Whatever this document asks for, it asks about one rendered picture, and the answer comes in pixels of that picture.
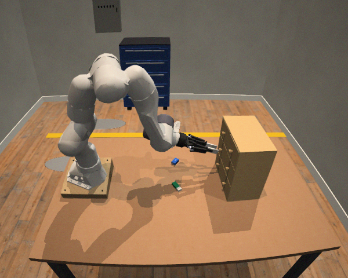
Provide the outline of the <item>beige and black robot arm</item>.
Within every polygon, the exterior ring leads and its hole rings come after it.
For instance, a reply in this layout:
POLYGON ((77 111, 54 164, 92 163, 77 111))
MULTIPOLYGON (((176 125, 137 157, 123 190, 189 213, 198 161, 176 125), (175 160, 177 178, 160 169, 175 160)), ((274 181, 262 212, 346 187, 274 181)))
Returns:
POLYGON ((68 91, 67 116, 71 119, 61 135, 58 148, 63 155, 75 157, 67 181, 90 190, 106 179, 96 147, 88 139, 95 129, 96 97, 103 103, 113 103, 130 96, 144 127, 143 137, 158 152, 165 152, 179 141, 180 122, 158 111, 158 92, 144 68, 132 65, 121 70, 113 54, 97 57, 87 75, 78 75, 68 91))

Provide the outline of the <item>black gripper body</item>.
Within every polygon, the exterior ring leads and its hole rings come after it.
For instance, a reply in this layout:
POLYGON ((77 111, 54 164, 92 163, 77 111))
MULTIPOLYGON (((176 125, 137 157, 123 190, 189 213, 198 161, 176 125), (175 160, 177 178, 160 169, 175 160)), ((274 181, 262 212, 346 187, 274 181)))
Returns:
POLYGON ((194 146, 193 143, 189 142, 189 136, 187 136, 186 134, 181 133, 181 132, 179 134, 180 134, 180 137, 179 137, 179 141, 176 145, 177 147, 183 148, 183 147, 187 147, 187 146, 191 146, 191 147, 194 146))

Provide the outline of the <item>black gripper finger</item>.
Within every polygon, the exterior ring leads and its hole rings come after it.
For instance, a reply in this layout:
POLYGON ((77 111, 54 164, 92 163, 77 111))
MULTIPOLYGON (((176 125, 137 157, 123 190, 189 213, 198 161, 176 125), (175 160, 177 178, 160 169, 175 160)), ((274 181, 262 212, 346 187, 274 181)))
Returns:
POLYGON ((210 143, 207 143, 207 141, 201 139, 201 138, 198 138, 198 137, 195 137, 195 136, 192 136, 191 134, 188 134, 189 136, 189 140, 193 140, 194 142, 196 142, 197 144, 200 144, 200 145, 203 145, 205 147, 210 147, 210 148, 217 148, 218 146, 217 145, 214 145, 214 144, 210 144, 210 143), (205 141, 205 142, 204 142, 205 141))
POLYGON ((191 141, 191 140, 189 140, 189 142, 194 144, 194 146, 192 146, 192 147, 187 146, 190 149, 190 152, 199 152, 199 153, 210 152, 210 153, 214 153, 214 154, 217 154, 219 152, 218 149, 205 147, 205 146, 197 144, 196 142, 191 141))

